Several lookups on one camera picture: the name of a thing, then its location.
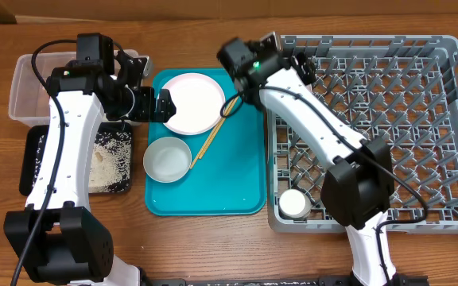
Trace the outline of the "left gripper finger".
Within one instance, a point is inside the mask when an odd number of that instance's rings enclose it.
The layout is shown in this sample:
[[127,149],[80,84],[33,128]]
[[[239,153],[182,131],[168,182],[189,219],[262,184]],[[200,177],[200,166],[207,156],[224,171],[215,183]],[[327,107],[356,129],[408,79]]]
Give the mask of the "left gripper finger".
[[168,104],[168,103],[157,104],[151,121],[152,122],[168,122],[172,116],[173,116],[173,104]]
[[174,116],[176,114],[176,112],[177,112],[177,108],[173,103],[173,100],[172,100],[172,97],[171,97],[171,94],[170,94],[169,90],[160,89],[159,93],[158,93],[156,105],[157,104],[164,104],[164,103],[173,104],[173,116]]

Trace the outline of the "large white plate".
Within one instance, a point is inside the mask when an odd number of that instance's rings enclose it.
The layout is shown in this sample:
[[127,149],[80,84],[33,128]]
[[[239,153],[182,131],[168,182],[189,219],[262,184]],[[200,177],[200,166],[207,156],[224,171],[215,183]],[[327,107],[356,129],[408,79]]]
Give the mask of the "large white plate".
[[197,135],[211,129],[220,119],[225,103],[222,87],[211,77],[200,73],[177,75],[165,83],[176,106],[176,114],[165,127],[181,135]]

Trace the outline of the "grey bowl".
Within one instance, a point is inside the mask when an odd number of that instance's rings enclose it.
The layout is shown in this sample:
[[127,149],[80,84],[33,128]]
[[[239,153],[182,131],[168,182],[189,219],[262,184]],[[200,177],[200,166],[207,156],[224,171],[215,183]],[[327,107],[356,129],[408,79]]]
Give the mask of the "grey bowl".
[[146,174],[159,183],[173,183],[184,177],[192,163],[188,145],[177,137],[153,141],[143,156]]

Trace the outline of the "white paper cup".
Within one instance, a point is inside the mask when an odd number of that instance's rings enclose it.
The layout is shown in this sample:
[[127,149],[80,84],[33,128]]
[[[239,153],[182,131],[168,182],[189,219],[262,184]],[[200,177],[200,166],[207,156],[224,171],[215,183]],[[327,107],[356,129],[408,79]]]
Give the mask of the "white paper cup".
[[300,220],[310,215],[312,203],[305,193],[297,189],[288,189],[280,195],[278,207],[284,217]]

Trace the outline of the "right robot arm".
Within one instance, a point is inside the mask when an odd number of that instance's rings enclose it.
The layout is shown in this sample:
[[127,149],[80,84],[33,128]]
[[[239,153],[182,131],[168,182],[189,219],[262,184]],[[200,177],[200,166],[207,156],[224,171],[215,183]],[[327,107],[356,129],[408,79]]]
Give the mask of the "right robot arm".
[[340,121],[310,90],[315,64],[303,53],[285,56],[278,40],[234,38],[217,59],[244,103],[286,121],[325,170],[321,201],[344,226],[350,241],[351,278],[361,285],[387,285],[396,269],[386,237],[394,189],[389,145],[367,140]]

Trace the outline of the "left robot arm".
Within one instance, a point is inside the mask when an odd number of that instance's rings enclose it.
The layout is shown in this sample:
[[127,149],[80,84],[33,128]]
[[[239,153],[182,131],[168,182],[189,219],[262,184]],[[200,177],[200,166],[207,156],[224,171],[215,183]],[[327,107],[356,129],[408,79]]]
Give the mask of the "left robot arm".
[[169,91],[142,85],[149,60],[132,57],[110,37],[81,33],[76,58],[41,78],[49,95],[49,130],[41,168],[25,208],[10,211],[4,233],[17,272],[54,285],[147,285],[138,266],[115,255],[110,231],[91,213],[89,175],[103,120],[167,122]]

